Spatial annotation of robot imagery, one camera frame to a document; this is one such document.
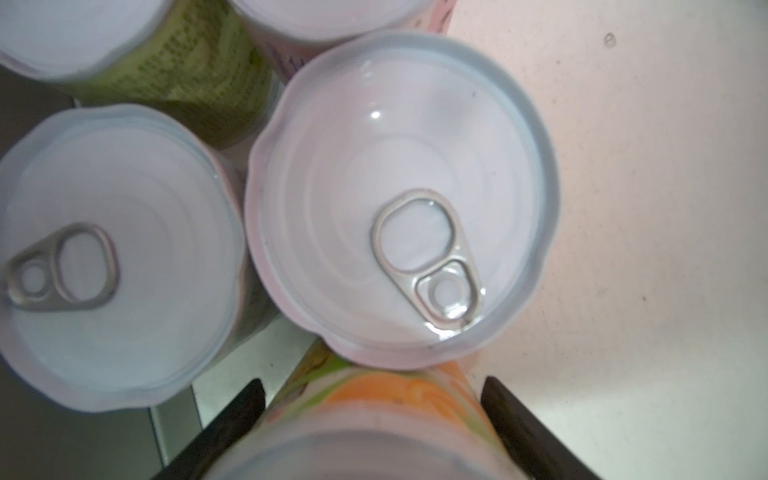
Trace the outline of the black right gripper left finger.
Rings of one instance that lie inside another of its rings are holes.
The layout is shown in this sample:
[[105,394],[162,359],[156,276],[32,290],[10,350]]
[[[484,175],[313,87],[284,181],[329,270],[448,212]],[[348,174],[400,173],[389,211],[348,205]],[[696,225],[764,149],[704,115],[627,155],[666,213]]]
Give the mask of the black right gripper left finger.
[[230,447],[253,429],[265,410],[263,383],[253,379],[153,480],[202,479]]

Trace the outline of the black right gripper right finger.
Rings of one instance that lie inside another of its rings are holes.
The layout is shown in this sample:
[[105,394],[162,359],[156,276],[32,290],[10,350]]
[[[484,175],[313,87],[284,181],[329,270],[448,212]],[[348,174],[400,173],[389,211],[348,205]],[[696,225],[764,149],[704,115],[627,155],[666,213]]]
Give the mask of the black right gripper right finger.
[[480,402],[508,455],[531,479],[599,479],[496,377],[485,379]]

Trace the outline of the orange fruit can plastic lid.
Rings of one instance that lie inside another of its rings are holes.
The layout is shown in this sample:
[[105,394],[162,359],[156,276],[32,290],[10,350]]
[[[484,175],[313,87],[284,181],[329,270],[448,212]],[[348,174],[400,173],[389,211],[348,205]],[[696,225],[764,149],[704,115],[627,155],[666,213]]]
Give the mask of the orange fruit can plastic lid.
[[460,363],[353,364],[316,341],[208,479],[523,479]]

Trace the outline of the white brown label can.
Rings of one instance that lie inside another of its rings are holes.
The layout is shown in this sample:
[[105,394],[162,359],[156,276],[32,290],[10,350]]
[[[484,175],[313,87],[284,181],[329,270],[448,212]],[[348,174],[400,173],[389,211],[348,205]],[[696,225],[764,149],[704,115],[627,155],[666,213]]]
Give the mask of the white brown label can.
[[188,128],[122,104],[55,113],[1,161],[1,354],[50,400],[161,404],[262,330],[244,181]]

